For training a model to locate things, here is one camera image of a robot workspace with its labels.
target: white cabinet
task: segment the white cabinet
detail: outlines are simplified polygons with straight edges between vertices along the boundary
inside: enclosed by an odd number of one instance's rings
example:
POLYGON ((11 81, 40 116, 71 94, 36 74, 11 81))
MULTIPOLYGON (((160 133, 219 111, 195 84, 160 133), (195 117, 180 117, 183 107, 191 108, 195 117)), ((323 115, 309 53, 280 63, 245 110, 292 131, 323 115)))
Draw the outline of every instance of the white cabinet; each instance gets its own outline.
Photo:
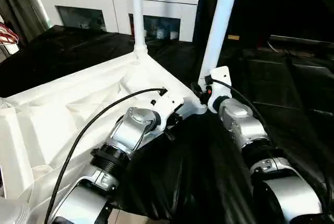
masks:
MULTIPOLYGON (((114 0, 114 6, 119 32, 133 34, 132 0, 114 0)), ((193 40, 197 5, 143 1, 142 10, 147 36, 154 37, 154 31, 156 38, 193 40)))
MULTIPOLYGON (((132 0, 41 0, 52 25, 133 34, 132 0)), ((148 37, 192 41, 198 0, 143 0, 148 37)))
POLYGON ((41 0, 52 25, 118 32, 113 0, 41 0))

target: black plastic sheet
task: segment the black plastic sheet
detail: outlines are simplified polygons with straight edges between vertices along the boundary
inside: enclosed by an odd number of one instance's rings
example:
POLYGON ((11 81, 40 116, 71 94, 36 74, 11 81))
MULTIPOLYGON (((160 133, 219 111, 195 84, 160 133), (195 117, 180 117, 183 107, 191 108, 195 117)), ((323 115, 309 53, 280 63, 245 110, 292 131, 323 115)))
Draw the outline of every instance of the black plastic sheet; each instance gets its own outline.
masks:
MULTIPOLYGON (((131 36, 54 27, 0 64, 8 97, 133 50, 131 36)), ((147 40, 149 54, 189 86, 204 49, 147 40)), ((324 205, 333 182, 333 62, 226 49, 232 85, 254 102, 273 141, 324 205)), ((152 219, 185 223, 255 223, 248 169, 216 115, 193 115, 139 150, 114 206, 152 219)))

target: robotic arm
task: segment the robotic arm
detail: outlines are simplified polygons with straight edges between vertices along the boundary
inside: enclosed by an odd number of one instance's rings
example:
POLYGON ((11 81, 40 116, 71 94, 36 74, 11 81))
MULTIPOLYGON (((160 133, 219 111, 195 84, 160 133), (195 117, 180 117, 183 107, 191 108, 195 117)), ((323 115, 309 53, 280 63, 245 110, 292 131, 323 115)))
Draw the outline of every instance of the robotic arm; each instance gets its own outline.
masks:
POLYGON ((51 223, 107 223, 112 199, 134 152, 160 135, 183 99, 165 93, 152 109, 131 107, 73 183, 51 215, 51 223))
MULTIPOLYGON (((211 85, 212 80, 231 84, 227 67, 215 68, 210 74, 207 85, 211 85)), ((219 115, 242 153, 252 178, 258 216, 263 223, 273 220, 291 223, 298 216, 322 213, 314 190, 284 158, 283 151, 272 143, 250 107, 232 98, 228 87, 214 82, 208 108, 219 115)))

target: white vertical pole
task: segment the white vertical pole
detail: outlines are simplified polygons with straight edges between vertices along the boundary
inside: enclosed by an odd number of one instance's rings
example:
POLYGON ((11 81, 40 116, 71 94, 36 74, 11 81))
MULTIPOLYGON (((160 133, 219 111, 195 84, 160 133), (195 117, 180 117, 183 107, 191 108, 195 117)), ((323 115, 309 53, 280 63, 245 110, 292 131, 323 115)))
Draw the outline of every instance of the white vertical pole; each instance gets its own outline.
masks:
POLYGON ((207 48, 205 50, 202 68, 200 70, 198 84, 205 89, 205 76, 209 75, 211 69, 217 66, 219 54, 223 41, 225 38, 226 30, 229 24, 231 11, 233 8, 234 0, 218 0, 216 11, 210 29, 210 35, 208 39, 207 48))
POLYGON ((134 4, 135 52, 147 53, 144 37, 144 18, 142 0, 132 0, 134 4))

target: white plastic tray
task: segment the white plastic tray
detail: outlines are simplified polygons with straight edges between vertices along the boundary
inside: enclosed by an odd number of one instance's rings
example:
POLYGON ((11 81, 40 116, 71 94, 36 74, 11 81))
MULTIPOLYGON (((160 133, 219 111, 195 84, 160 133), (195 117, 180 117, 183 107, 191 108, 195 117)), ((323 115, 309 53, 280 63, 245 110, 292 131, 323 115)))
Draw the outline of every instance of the white plastic tray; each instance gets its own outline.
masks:
MULTIPOLYGON (((148 55, 130 53, 5 98, 0 109, 0 167, 5 197, 27 201, 33 213, 44 210, 67 153, 80 130, 110 103, 135 91, 164 87, 184 98, 183 117, 206 107, 180 81, 148 55)), ((158 99, 156 92, 133 97, 109 110, 84 134, 60 189, 90 160, 116 120, 131 106, 158 99)))

